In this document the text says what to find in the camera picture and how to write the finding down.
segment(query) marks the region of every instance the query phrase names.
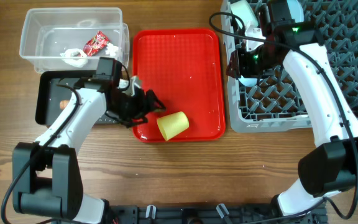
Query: wooden table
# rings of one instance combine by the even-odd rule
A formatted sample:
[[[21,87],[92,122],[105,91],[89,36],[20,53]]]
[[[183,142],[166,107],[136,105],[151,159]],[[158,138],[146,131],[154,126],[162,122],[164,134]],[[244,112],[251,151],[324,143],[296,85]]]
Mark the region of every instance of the wooden table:
[[[0,206],[12,180],[13,148],[19,141],[32,142],[46,129],[34,121],[40,75],[19,56],[27,10],[119,7],[133,38],[144,29],[208,27],[208,17],[220,6],[221,0],[0,0]],[[221,54],[225,69],[226,53]],[[230,128],[228,108],[226,114],[225,134],[210,142],[144,144],[124,127],[93,128],[78,155],[85,192],[113,205],[269,202],[297,179],[298,161],[314,149],[312,131],[237,134]],[[352,194],[334,198],[342,211],[349,208]],[[328,208],[331,223],[358,223],[358,208],[348,222]],[[16,214],[11,202],[7,215],[13,223],[43,220]]]

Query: yellow cup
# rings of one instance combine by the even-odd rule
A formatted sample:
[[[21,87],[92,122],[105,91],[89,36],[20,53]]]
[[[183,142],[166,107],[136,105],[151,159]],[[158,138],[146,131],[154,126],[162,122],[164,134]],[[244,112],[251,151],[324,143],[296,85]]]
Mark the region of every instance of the yellow cup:
[[[189,128],[189,120],[184,112],[177,112],[157,119],[158,128],[166,141]]]

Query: black tray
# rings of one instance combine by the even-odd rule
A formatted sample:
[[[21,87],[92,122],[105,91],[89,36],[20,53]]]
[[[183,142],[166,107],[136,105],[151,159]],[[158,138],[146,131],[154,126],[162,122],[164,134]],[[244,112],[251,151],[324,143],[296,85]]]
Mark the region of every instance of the black tray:
[[[44,72],[40,78],[35,121],[42,125],[52,125],[63,111],[59,107],[60,101],[71,98],[71,91],[56,86],[57,83],[73,87],[81,77],[92,77],[94,73],[95,70]],[[116,124],[116,122],[103,115],[96,124]]]

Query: transparent plastic bin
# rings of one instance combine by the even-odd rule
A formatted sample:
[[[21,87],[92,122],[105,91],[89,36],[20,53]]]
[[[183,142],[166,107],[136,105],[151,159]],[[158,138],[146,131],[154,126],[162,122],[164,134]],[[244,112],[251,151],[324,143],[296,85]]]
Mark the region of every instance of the transparent plastic bin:
[[[246,0],[255,11],[268,0]],[[328,49],[328,59],[339,86],[358,117],[358,0],[298,0],[305,21],[319,27]],[[223,0],[221,11],[231,12],[238,0]],[[234,32],[230,16],[221,16],[222,29]],[[223,35],[227,63],[239,40]],[[231,77],[227,81],[231,128],[238,133],[288,131],[310,128],[311,123],[301,96],[284,70],[279,80],[272,76],[261,85],[278,82],[269,88],[245,87]]]
[[[67,49],[82,49],[98,31],[119,47],[117,60],[128,66],[129,31],[122,22],[122,12],[116,7],[43,8],[30,9],[25,17],[19,54],[34,64],[35,71],[93,70],[99,57],[108,57],[106,48],[77,68],[65,63],[60,56]],[[64,59],[83,57],[65,57]]]

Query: clear plastic container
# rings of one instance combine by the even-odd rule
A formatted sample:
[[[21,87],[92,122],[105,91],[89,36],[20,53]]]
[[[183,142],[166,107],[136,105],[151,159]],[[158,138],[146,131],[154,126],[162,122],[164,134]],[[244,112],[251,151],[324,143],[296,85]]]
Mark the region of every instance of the clear plastic container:
[[[125,66],[129,60],[129,31],[122,23],[122,12],[116,7],[30,9],[25,17],[19,54],[34,64],[35,71],[92,70],[99,57],[108,57],[106,48],[77,68],[60,56],[67,49],[82,49],[98,31],[119,47],[116,57]],[[83,57],[64,57],[64,59]]]

